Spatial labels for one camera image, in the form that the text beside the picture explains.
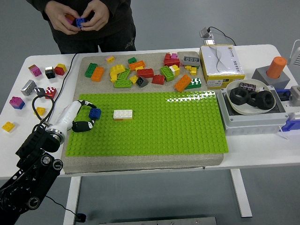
cardboard box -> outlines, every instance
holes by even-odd
[[[233,45],[201,46],[199,54],[208,89],[226,88],[245,78]]]

white table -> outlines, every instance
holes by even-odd
[[[157,52],[179,52],[179,51],[196,51],[199,52],[199,48],[192,49],[172,49],[172,50],[154,50],[154,51],[138,51],[138,52],[118,52],[116,54],[141,54],[141,53],[157,53]],[[236,52],[240,59],[242,69],[245,72],[245,79],[252,77],[256,68],[270,65],[273,58],[280,56],[276,47],[272,45],[248,45],[248,46],[237,46]],[[73,101],[73,95],[75,92],[76,81],[79,71],[79,66],[82,58],[87,56],[98,56],[98,55],[111,55],[111,53],[89,53],[79,54],[75,57],[72,65],[72,69],[66,79],[66,85],[63,89],[61,97],[57,101],[55,110],[52,114],[52,120],[56,119],[58,114]],[[47,87],[56,87],[57,91],[60,91],[60,86],[64,76],[60,77],[57,75],[55,79],[47,79],[45,75],[35,78],[28,67],[35,64],[41,71],[45,70],[45,67],[55,67],[58,63],[65,64],[67,70],[69,70],[71,59],[73,55],[45,55],[45,56],[30,56],[28,57],[21,71],[14,83],[14,86],[8,96],[5,106],[0,115],[0,125],[3,126],[7,121],[10,121],[16,125],[16,128],[11,133],[7,133],[2,129],[0,135],[0,143],[2,145],[0,153],[0,179],[10,178],[17,170],[16,163],[19,157],[15,152],[20,148],[24,140],[31,133],[34,125],[39,123],[37,117],[33,114],[31,108],[31,101],[36,96],[32,94],[28,97],[24,96],[20,89],[26,84],[29,79],[35,81],[38,87],[46,89]],[[291,79],[287,85],[290,88],[293,85],[297,85],[291,72],[287,67],[284,68],[284,72]],[[14,109],[9,101],[13,97],[21,97],[25,102],[25,107],[22,110]],[[49,100],[40,99],[36,101],[36,107],[45,107],[48,111],[51,107]],[[288,139],[283,138],[280,132],[276,134],[265,134],[265,135],[239,135],[229,136],[227,138],[229,153],[224,155],[224,160],[220,165],[207,166],[206,170],[216,169],[239,169],[249,167],[263,167],[263,166],[279,166],[279,165],[300,165],[300,131],[285,132],[285,136]],[[52,153],[55,158],[60,158],[62,146],[56,153]],[[185,169],[185,170],[201,170],[202,168],[196,169]],[[155,172],[172,172],[178,170],[162,170]],[[241,179],[239,170],[231,170],[233,181],[234,177]],[[88,176],[88,175],[109,175],[116,173],[152,173],[154,171],[142,171],[142,172],[105,172],[105,173],[85,173],[77,174],[77,176]],[[61,176],[67,176],[64,171],[61,171]],[[80,184],[80,180],[74,180],[77,186]]]

black pants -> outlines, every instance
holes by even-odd
[[[135,25],[133,21],[123,30],[93,40],[69,40],[54,37],[61,54],[97,53],[98,46],[101,52],[135,51]]]

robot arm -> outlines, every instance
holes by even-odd
[[[20,169],[0,188],[0,224],[13,225],[21,214],[40,206],[63,167],[60,159],[47,152],[56,152],[64,143],[67,131],[74,127],[73,120],[84,105],[96,108],[88,101],[74,101],[53,125],[38,126],[16,152]],[[80,121],[83,126],[75,129],[91,130],[95,121]]]

white cable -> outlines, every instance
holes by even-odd
[[[289,64],[290,64],[290,62],[291,62],[292,53],[293,53],[293,50],[294,50],[294,47],[295,47],[295,44],[296,44],[296,42],[297,42],[297,41],[300,41],[300,39],[298,39],[298,40],[295,40],[295,42],[294,42],[294,45],[292,46],[291,55],[290,55],[290,58],[289,58],[289,60],[288,60],[288,62],[287,62],[287,64],[288,64],[288,65],[289,65]]]

